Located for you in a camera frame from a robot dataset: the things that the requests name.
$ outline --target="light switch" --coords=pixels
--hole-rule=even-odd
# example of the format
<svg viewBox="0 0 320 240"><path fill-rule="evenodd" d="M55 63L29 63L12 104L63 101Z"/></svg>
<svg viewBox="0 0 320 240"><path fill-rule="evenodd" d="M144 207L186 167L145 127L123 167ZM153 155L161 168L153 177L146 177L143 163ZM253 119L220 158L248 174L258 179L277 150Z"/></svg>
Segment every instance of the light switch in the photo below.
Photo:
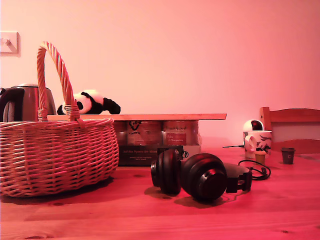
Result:
<svg viewBox="0 0 320 240"><path fill-rule="evenodd" d="M18 33L16 31L1 32L1 53L17 54L18 53Z"/></svg>

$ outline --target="kettle handle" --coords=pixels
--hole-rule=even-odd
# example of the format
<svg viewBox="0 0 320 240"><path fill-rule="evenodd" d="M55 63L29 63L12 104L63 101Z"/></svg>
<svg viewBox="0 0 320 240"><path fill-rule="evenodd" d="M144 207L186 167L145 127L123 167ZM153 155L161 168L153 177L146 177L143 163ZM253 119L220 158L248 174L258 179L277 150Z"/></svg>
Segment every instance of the kettle handle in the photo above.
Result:
<svg viewBox="0 0 320 240"><path fill-rule="evenodd" d="M45 56L48 52L55 64L56 70L58 72L60 83L62 86L63 99L65 102L65 110L69 117L70 122L78 121L80 122L80 114L78 105L74 99L74 93L69 80L69 75L65 66L65 62L62 60L61 55L58 50L49 42L44 41L39 49L36 59L37 67L37 78L39 87L39 109L38 109L38 119L39 121L48 121L47 115L48 110L47 105L47 92L45 83Z"/></svg>
<svg viewBox="0 0 320 240"><path fill-rule="evenodd" d="M0 98L0 122L4 121L5 107L8 102L14 102L14 118L15 122L22 121L22 105L24 101L25 90L23 88L8 88Z"/></svg>

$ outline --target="mug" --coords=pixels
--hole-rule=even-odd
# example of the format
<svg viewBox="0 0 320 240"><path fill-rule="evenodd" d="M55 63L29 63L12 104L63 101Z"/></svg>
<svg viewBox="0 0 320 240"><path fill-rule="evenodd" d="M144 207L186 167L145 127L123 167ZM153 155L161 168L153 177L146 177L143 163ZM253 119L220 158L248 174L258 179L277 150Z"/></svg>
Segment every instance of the mug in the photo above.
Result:
<svg viewBox="0 0 320 240"><path fill-rule="evenodd" d="M272 142L272 131L257 130L244 131L244 154L246 158L255 159L255 151L262 150L266 152L265 158L269 157Z"/></svg>

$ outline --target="panda plush toy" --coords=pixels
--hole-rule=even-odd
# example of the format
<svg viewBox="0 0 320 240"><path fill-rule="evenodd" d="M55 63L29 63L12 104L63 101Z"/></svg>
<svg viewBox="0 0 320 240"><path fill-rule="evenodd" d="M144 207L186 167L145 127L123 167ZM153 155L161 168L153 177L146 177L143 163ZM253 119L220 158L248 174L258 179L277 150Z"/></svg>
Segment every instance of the panda plush toy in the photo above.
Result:
<svg viewBox="0 0 320 240"><path fill-rule="evenodd" d="M85 90L73 95L74 100L79 108L80 114L98 115L103 111L110 114L120 114L121 107L111 99L102 97L96 90ZM58 115L65 115L65 103L59 106L56 111Z"/></svg>

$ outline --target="stuffed panda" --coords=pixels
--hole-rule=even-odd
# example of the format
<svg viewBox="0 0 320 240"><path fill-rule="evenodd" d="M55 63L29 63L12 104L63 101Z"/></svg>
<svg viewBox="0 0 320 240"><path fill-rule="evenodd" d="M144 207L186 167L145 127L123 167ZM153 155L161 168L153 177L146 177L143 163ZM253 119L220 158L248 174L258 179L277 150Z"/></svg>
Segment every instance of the stuffed panda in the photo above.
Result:
<svg viewBox="0 0 320 240"><path fill-rule="evenodd" d="M255 119L251 119L245 122L243 125L243 131L249 132L249 131L262 131L265 130L264 124Z"/></svg>
<svg viewBox="0 0 320 240"><path fill-rule="evenodd" d="M73 95L79 108L80 114L98 115L103 111L109 111L110 114L120 114L121 107L111 99L102 97L96 90L85 90ZM56 111L58 115L65 115L65 103L59 106Z"/></svg>

